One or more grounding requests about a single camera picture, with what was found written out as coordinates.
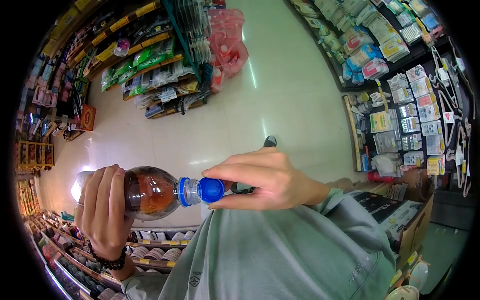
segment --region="tiled floor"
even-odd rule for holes
[[[296,12],[276,0],[229,0],[228,6],[245,17],[243,36],[250,56],[242,71],[208,105],[156,120],[147,120],[132,101],[123,101],[120,89],[100,93],[96,78],[89,96],[89,104],[97,108],[95,130],[71,143],[54,141],[55,166],[40,179],[46,208],[73,213],[70,187],[82,170],[149,165],[175,177],[199,178],[202,170],[232,154],[260,148],[271,134],[293,165],[314,179],[365,179],[353,171],[341,94]],[[189,207],[134,226],[200,222],[200,207]]]

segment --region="finger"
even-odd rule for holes
[[[121,240],[124,231],[125,197],[123,182],[125,170],[119,168],[111,180],[110,198],[108,201],[108,226],[112,229],[115,240]]]
[[[202,172],[204,177],[237,181],[251,186],[268,188],[272,186],[277,177],[278,170],[272,168],[231,164],[216,165]]]
[[[232,155],[221,164],[245,164],[266,168],[287,169],[289,161],[286,154],[276,152]]]
[[[105,169],[102,180],[98,186],[96,196],[95,215],[100,216],[98,224],[101,226],[108,223],[108,203],[110,198],[110,187],[112,185],[112,178],[115,172],[119,169],[119,165],[113,165]]]
[[[82,214],[82,225],[84,229],[87,226],[91,226],[95,216],[96,195],[105,169],[106,168],[101,168],[95,171],[85,189],[84,212]]]
[[[92,177],[93,177],[93,174],[88,174],[85,177],[85,181],[84,181],[84,184],[82,186],[82,190],[80,192],[80,198],[78,199],[79,204],[85,205],[85,190],[87,188],[87,184],[92,179]],[[83,215],[83,213],[84,213],[84,207],[81,206],[81,205],[77,206],[77,212],[75,213],[75,224],[77,225],[78,228],[80,228],[80,230],[82,229],[82,215]]]
[[[268,199],[253,194],[232,194],[211,203],[208,207],[212,209],[265,210],[268,209]]]

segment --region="wrist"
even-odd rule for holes
[[[314,206],[325,200],[331,188],[321,182],[309,179],[308,187],[306,189],[307,197],[303,202],[304,205]]]

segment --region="plastic bag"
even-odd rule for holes
[[[113,74],[115,73],[115,69],[112,67],[106,69],[102,73],[102,92],[105,92],[106,89],[111,87],[115,84],[115,79],[113,79]]]

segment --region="black shoe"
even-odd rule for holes
[[[264,147],[276,147],[276,138],[273,135],[267,136]]]

